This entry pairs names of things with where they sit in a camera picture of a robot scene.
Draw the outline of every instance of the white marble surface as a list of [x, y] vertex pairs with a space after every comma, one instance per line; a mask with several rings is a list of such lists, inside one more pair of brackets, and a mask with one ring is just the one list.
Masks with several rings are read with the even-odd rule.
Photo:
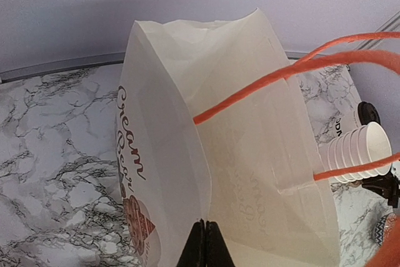
[[[0, 85], [0, 266], [138, 266], [129, 247], [114, 145], [121, 66]], [[346, 68], [299, 82], [319, 143], [336, 116], [359, 102]], [[384, 199], [332, 187], [342, 266], [363, 266], [377, 249]]]

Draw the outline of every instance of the white paper cup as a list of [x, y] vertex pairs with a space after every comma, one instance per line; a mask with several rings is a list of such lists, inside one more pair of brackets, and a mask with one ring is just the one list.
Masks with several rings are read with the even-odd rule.
[[[333, 139], [329, 143], [328, 147], [328, 153], [327, 153], [327, 160], [329, 163], [329, 169], [330, 170], [337, 170], [338, 168], [338, 162], [336, 159], [336, 145], [337, 145], [338, 139]], [[348, 183], [350, 181], [355, 181], [351, 176], [346, 175], [340, 175], [340, 176], [335, 176], [336, 180], [339, 181], [340, 183]]]
[[362, 101], [357, 105], [356, 109], [348, 112], [343, 117], [337, 118], [332, 130], [335, 137], [340, 137], [373, 121], [377, 123], [381, 122], [378, 111], [371, 103]]
[[[370, 163], [369, 161], [362, 160], [361, 155], [357, 151], [357, 149], [359, 149], [358, 136], [359, 136], [359, 131], [354, 130], [350, 135], [350, 141], [349, 141], [349, 152], [350, 152], [351, 159], [354, 162], [354, 166], [359, 166], [362, 164]], [[365, 173], [370, 174], [371, 176], [379, 175], [379, 173], [375, 169], [367, 170], [367, 171], [365, 171]]]
[[[371, 122], [360, 130], [357, 150], [363, 164], [379, 161], [392, 155], [389, 138], [382, 126], [376, 122]], [[377, 168], [376, 172], [380, 175], [385, 175], [389, 172], [390, 166], [389, 164]]]
[[[343, 158], [346, 166], [358, 166], [361, 165], [362, 162], [359, 158], [353, 158], [350, 153], [350, 139], [351, 136], [353, 135], [354, 130], [346, 133], [345, 136], [343, 136]], [[371, 176], [377, 176], [378, 172], [375, 170], [372, 170], [372, 172], [367, 172], [367, 171], [362, 171], [362, 172], [357, 172], [359, 176], [362, 178], [370, 178]]]
[[[348, 156], [348, 155], [345, 155], [344, 154], [344, 149], [346, 148], [345, 147], [345, 144], [344, 144], [344, 142], [346, 141], [346, 138], [349, 136], [349, 135], [351, 135], [351, 133], [352, 132], [350, 132], [350, 133], [346, 133], [346, 134], [344, 134], [344, 136], [341, 138], [341, 139], [338, 139], [337, 140], [337, 143], [336, 143], [336, 158], [337, 158], [337, 161], [338, 161], [338, 168], [347, 168], [347, 167], [350, 167], [350, 166], [355, 166], [354, 165], [354, 163], [351, 161], [351, 156]], [[360, 173], [358, 173], [358, 172], [356, 172], [356, 173], [349, 173], [349, 174], [347, 174], [348, 176], [351, 176], [352, 178], [354, 178], [355, 180], [360, 180], [360, 179], [363, 179], [364, 177], [360, 174]]]
[[[387, 158], [392, 155], [392, 150], [383, 128], [378, 123], [371, 122], [321, 146], [319, 154], [325, 169], [329, 166], [330, 170], [335, 170]], [[390, 166], [389, 164], [374, 170], [335, 176], [335, 179], [340, 183], [348, 183], [371, 176], [385, 175], [389, 172]]]
[[[331, 143], [327, 143], [327, 144], [322, 145], [318, 149], [319, 155], [321, 157], [321, 161], [322, 161], [322, 164], [324, 165], [324, 170], [325, 171], [330, 171], [330, 170], [334, 169], [334, 168], [331, 167], [331, 164], [329, 162], [329, 150], [331, 149], [331, 145], [332, 145]], [[346, 180], [345, 178], [343, 178], [342, 176], [340, 176], [340, 177], [335, 176], [333, 178], [329, 178], [329, 182], [331, 184], [333, 184], [333, 183], [345, 184], [345, 183], [348, 183], [349, 181]]]
[[[328, 159], [331, 164], [331, 167], [334, 169], [342, 169], [342, 168], [348, 167], [348, 166], [345, 166], [344, 163], [342, 162], [342, 154], [341, 154], [341, 151], [339, 151], [339, 148], [341, 148], [341, 145], [338, 144], [338, 142], [341, 143], [342, 140], [343, 140], [343, 138], [340, 137], [340, 138], [336, 138], [336, 139], [332, 140], [332, 142], [331, 142], [332, 150], [330, 150], [330, 152], [329, 152]], [[350, 174], [344, 174], [344, 175], [342, 175], [342, 177], [345, 178], [347, 181], [356, 181], [357, 180]]]

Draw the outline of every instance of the stacked paper cup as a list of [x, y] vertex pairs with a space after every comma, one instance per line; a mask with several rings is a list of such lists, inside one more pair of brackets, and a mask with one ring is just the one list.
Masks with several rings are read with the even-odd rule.
[[[392, 155], [391, 145], [383, 128], [376, 122], [356, 128], [319, 148], [326, 171], [358, 166]], [[385, 175], [391, 165], [370, 171], [335, 176], [331, 183], [348, 183], [371, 176]]]

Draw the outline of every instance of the paper bag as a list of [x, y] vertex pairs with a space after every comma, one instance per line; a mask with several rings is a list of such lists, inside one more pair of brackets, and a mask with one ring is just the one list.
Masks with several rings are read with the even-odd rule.
[[136, 22], [117, 101], [132, 245], [175, 266], [194, 222], [216, 221], [241, 266], [337, 266], [339, 233], [296, 78], [205, 123], [193, 117], [289, 61], [260, 10], [237, 21]]

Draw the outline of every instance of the bag handle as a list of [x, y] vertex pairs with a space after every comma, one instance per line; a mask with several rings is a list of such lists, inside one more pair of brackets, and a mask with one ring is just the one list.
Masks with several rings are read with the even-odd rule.
[[[350, 43], [358, 40], [377, 40], [377, 39], [387, 39], [387, 38], [400, 38], [400, 32], [379, 32], [379, 33], [366, 33], [366, 34], [356, 34], [352, 36], [346, 36], [339, 39], [330, 41], [314, 51], [310, 52], [307, 56], [301, 58], [293, 65], [286, 66], [282, 69], [276, 70], [270, 74], [267, 74], [250, 85], [244, 87], [238, 92], [230, 95], [224, 101], [213, 106], [207, 111], [197, 115], [193, 118], [194, 124], [199, 125], [221, 111], [224, 111], [228, 107], [232, 106], [236, 102], [248, 97], [252, 93], [268, 86], [269, 84], [275, 83], [280, 79], [288, 79], [296, 74], [317, 70], [323, 67], [328, 67], [336, 64], [351, 64], [351, 63], [374, 63], [382, 65], [391, 71], [400, 75], [400, 55], [383, 50], [357, 50], [357, 51], [346, 51], [342, 53], [336, 53], [322, 58], [312, 59], [320, 53], [321, 51], [340, 43]], [[323, 173], [314, 174], [314, 180], [320, 181], [323, 179], [328, 179], [332, 176], [340, 176], [347, 173], [355, 173], [360, 171], [368, 171], [375, 168], [380, 168], [389, 165], [395, 161], [400, 161], [400, 153], [396, 153], [386, 159], [381, 159], [376, 162], [354, 166], [350, 168], [337, 169], [333, 171], [326, 171]]]

